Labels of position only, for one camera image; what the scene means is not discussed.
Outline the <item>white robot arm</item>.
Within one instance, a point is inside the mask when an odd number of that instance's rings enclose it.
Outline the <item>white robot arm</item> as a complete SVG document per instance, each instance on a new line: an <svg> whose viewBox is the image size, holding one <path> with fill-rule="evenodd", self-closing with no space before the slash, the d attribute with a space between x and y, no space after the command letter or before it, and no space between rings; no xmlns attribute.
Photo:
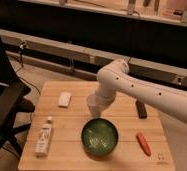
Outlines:
<svg viewBox="0 0 187 171"><path fill-rule="evenodd" d="M140 80L128 75L129 65L117 59L97 73L99 105L110 105L121 92L187 124L187 91Z"/></svg>

